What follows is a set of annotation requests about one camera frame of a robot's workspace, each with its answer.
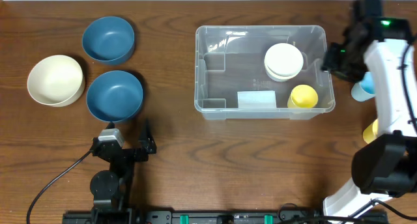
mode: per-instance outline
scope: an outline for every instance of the wooden table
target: wooden table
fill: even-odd
[[[195,30],[201,25],[320,25],[341,42],[348,1],[79,1],[0,3],[0,223],[23,223],[35,195],[90,147],[106,123],[87,110],[85,94],[67,107],[28,95],[32,67],[50,55],[75,58],[89,85],[100,74],[135,70],[148,97],[130,124],[117,125],[135,143],[148,117],[158,153],[138,164],[132,203],[144,209],[277,210],[284,203],[320,207],[351,176],[352,155],[375,118],[373,100],[359,103],[351,84],[333,78],[336,108],[307,121],[207,121],[194,109]],[[385,3],[387,16],[417,29],[417,2]],[[102,16],[129,19],[133,57],[120,66],[89,58],[84,29]],[[37,202],[32,223],[60,223],[66,210],[89,210],[90,179],[108,164],[88,157]],[[417,195],[390,204],[416,215]],[[407,223],[390,215],[392,223]]]

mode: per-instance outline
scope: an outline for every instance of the green clip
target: green clip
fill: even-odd
[[[180,224],[189,224],[188,215],[180,216]]]
[[[274,217],[272,215],[265,215],[265,224],[274,224]]]

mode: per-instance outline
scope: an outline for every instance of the clear plastic container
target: clear plastic container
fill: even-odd
[[[302,53],[300,73],[284,82],[266,74],[266,51],[289,43]],[[317,25],[303,26],[202,26],[195,34],[194,105],[208,120],[308,120],[335,107],[332,78],[320,71],[326,51],[326,34]],[[291,90],[309,85],[319,95],[311,109],[288,108]],[[240,91],[275,91],[276,108],[239,108]]]

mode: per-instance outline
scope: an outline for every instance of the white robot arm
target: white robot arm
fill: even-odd
[[[326,216],[359,217],[374,200],[388,201],[417,190],[415,152],[408,151],[417,139],[415,119],[410,117],[417,111],[417,84],[408,23],[383,18],[381,0],[355,1],[353,11],[347,40],[332,44],[322,69],[352,82],[359,81],[366,68],[371,72],[379,137],[355,154],[352,178],[323,201]]]

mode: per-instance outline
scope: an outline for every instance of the yellow object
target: yellow object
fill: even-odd
[[[377,138],[378,135],[378,119],[370,124],[365,130],[362,136],[367,144],[370,144]]]
[[[312,108],[319,101],[319,96],[313,87],[298,85],[294,87],[288,99],[288,108]]]

